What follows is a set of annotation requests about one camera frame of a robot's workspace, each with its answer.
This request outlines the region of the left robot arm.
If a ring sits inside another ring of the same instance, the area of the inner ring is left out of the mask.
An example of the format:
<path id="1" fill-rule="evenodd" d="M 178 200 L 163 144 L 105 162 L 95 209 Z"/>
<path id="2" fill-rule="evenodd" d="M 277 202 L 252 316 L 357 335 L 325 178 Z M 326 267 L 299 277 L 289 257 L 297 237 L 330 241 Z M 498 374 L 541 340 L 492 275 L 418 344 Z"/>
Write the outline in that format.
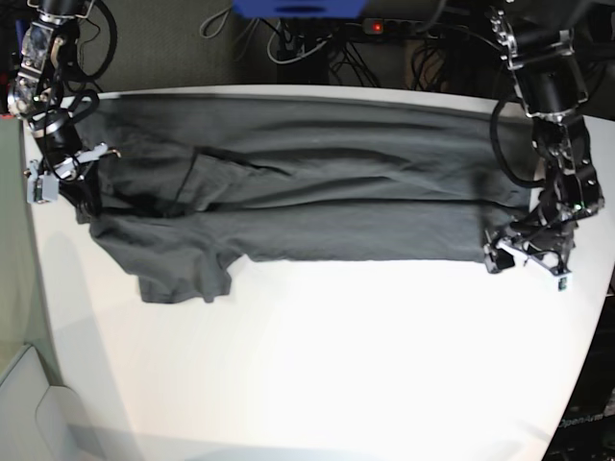
<path id="1" fill-rule="evenodd" d="M 489 135 L 496 161 L 516 185 L 539 192 L 537 205 L 517 221 L 487 234 L 484 263 L 491 274 L 522 258 L 557 280 L 570 273 L 578 221 L 599 213 L 602 188 L 591 159 L 581 107 L 589 99 L 574 48 L 574 29 L 591 1 L 495 1 L 490 22 L 514 90 L 493 109 Z M 532 122 L 532 148 L 544 177 L 523 180 L 507 164 L 499 140 L 504 106 L 518 102 Z"/>

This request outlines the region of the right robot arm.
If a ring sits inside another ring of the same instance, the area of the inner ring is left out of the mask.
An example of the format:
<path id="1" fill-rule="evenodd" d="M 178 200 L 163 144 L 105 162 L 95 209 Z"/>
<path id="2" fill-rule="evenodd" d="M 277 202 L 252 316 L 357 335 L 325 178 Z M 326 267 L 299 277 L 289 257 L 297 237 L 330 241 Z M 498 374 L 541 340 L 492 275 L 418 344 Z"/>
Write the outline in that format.
<path id="1" fill-rule="evenodd" d="M 28 1 L 36 14 L 21 42 L 21 58 L 9 87 L 8 109 L 25 121 L 42 156 L 38 171 L 60 182 L 77 182 L 90 160 L 76 125 L 100 103 L 97 81 L 105 75 L 118 45 L 115 18 L 104 1 Z M 79 62 L 82 21 L 96 10 L 109 30 L 107 52 L 87 73 Z"/>

